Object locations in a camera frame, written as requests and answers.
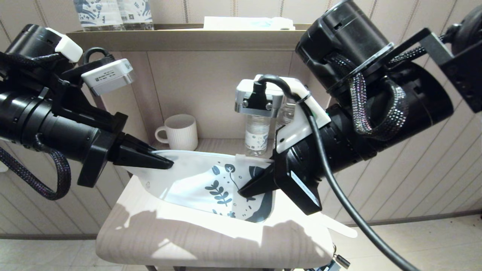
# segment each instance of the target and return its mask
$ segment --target white table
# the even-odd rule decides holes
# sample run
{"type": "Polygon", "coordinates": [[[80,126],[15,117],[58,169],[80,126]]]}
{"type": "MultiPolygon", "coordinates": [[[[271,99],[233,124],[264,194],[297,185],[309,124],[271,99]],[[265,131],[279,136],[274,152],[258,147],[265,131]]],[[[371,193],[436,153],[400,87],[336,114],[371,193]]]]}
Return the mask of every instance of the white table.
{"type": "MultiPolygon", "coordinates": [[[[211,149],[201,151],[222,152],[211,149]]],[[[325,223],[324,215],[306,216],[280,190],[270,217],[252,223],[162,201],[133,176],[97,236],[96,252],[120,264],[315,268],[334,253],[325,223]]]]}

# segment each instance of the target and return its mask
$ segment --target wooden shelf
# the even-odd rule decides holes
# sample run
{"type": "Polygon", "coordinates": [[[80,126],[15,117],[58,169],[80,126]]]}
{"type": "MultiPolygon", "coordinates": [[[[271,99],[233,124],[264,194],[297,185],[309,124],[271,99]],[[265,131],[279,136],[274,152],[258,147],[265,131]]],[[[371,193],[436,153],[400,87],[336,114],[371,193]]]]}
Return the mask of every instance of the wooden shelf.
{"type": "Polygon", "coordinates": [[[211,31],[202,25],[160,25],[160,30],[72,32],[67,35],[83,50],[109,51],[293,51],[310,25],[288,31],[211,31]],[[174,27],[189,29],[172,29],[174,27]]]}
{"type": "MultiPolygon", "coordinates": [[[[156,142],[153,147],[156,149],[169,149],[169,145],[156,142]]],[[[199,138],[196,151],[215,152],[223,154],[244,154],[244,139],[225,139],[225,138],[199,138]]],[[[268,139],[268,149],[259,158],[269,159],[273,152],[273,140],[268,139]]]]}

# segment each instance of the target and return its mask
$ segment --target mug handle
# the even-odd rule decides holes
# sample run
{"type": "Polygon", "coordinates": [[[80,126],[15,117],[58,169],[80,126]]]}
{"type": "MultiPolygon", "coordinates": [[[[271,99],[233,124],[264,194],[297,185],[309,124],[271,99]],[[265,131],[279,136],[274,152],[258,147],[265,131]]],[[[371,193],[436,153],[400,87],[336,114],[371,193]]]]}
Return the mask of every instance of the mug handle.
{"type": "Polygon", "coordinates": [[[158,133],[160,131],[166,131],[166,126],[161,126],[156,129],[156,132],[154,133],[154,136],[156,137],[156,139],[161,143],[169,144],[169,141],[166,138],[159,137],[158,133]]]}

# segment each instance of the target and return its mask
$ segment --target braided cable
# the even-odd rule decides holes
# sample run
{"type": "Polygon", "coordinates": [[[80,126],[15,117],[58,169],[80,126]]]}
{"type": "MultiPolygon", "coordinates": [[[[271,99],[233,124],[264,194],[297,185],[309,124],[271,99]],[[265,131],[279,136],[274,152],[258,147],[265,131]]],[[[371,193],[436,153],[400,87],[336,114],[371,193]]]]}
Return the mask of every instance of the braided cable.
{"type": "MultiPolygon", "coordinates": [[[[443,42],[443,43],[447,43],[449,42],[449,36],[446,35],[446,34],[443,34],[439,37],[439,39],[443,42]]],[[[399,54],[398,56],[394,57],[392,60],[390,60],[388,62],[388,66],[389,67],[392,67],[392,66],[395,66],[401,62],[404,62],[404,61],[412,61],[412,60],[415,60],[423,55],[425,55],[427,53],[427,51],[425,50],[425,48],[423,48],[422,46],[418,46],[412,50],[409,50],[403,54],[399,54]]]]}
{"type": "MultiPolygon", "coordinates": [[[[341,54],[331,54],[328,62],[344,74],[355,69],[355,65],[341,54]]],[[[361,73],[357,73],[348,80],[351,103],[353,108],[353,122],[355,131],[366,137],[387,141],[394,137],[403,127],[408,115],[408,103],[405,91],[394,81],[385,77],[384,83],[392,94],[392,104],[383,121],[376,127],[372,127],[367,113],[367,95],[365,79],[361,73]]]]}
{"type": "Polygon", "coordinates": [[[44,183],[42,183],[37,177],[35,177],[28,169],[26,169],[19,161],[12,157],[7,151],[0,148],[0,161],[4,163],[8,168],[15,172],[20,178],[22,178],[28,185],[30,185],[37,193],[44,198],[54,201],[63,198],[70,189],[70,166],[67,158],[40,141],[40,134],[35,135],[34,147],[40,151],[43,151],[52,157],[57,169],[57,191],[53,191],[44,183]]]}

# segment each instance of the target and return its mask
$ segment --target bottle label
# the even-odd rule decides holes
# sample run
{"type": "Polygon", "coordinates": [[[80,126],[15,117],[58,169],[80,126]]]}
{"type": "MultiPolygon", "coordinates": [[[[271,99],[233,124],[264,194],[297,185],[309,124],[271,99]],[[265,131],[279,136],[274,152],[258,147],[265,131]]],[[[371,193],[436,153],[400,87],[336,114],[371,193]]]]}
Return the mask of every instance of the bottle label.
{"type": "Polygon", "coordinates": [[[122,25],[116,0],[74,0],[82,27],[122,25]]]}
{"type": "Polygon", "coordinates": [[[248,149],[264,150],[268,144],[268,134],[255,135],[246,131],[244,143],[248,149]]]}
{"type": "Polygon", "coordinates": [[[125,24],[152,23],[148,0],[117,0],[120,15],[125,24]]]}

